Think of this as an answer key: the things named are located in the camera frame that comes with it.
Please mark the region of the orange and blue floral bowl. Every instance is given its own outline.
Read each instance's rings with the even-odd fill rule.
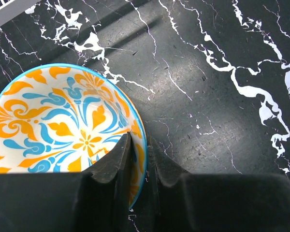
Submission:
[[[131,100],[90,69],[71,64],[36,67],[0,94],[0,173],[80,172],[128,131],[135,150],[132,206],[145,179],[147,145]]]

